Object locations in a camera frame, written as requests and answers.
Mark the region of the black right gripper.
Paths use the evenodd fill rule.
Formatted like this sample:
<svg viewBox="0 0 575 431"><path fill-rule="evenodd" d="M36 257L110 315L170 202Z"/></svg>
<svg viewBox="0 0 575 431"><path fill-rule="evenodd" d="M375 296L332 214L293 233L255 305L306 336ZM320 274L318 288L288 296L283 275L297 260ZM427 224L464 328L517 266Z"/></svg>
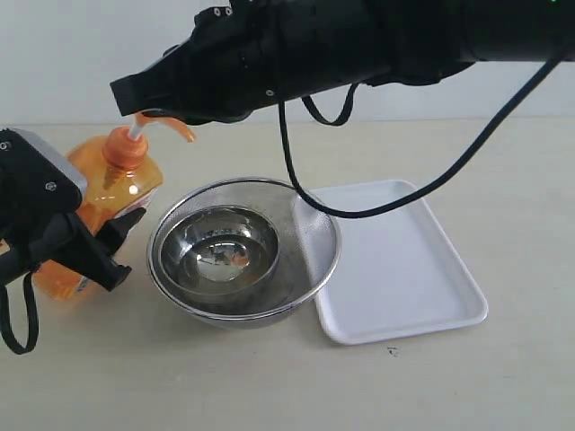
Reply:
<svg viewBox="0 0 575 431"><path fill-rule="evenodd" d="M160 111L190 125L236 123L288 100L286 1L231 1L194 16L190 36L146 69L110 82L119 112Z"/></svg>

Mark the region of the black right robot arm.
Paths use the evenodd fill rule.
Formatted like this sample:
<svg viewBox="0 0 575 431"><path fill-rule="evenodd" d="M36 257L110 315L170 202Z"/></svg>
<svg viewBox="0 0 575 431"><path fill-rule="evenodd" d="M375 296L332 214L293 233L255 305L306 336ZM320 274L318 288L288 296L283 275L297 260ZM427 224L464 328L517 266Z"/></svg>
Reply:
<svg viewBox="0 0 575 431"><path fill-rule="evenodd" d="M561 49L574 58L571 1L232 1L111 92L124 116L235 123L345 85L432 85Z"/></svg>

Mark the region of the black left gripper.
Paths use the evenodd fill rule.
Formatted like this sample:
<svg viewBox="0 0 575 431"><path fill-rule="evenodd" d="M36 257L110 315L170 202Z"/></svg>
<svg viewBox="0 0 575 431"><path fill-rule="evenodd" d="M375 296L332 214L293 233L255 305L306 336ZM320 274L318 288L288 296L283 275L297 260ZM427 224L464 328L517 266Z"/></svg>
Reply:
<svg viewBox="0 0 575 431"><path fill-rule="evenodd" d="M9 250L1 255L1 284L53 258L110 292L131 272L131 267L118 264L113 257L145 214L144 207L137 207L112 218L95 237L76 213L55 214L36 231L31 226L13 227L3 237Z"/></svg>

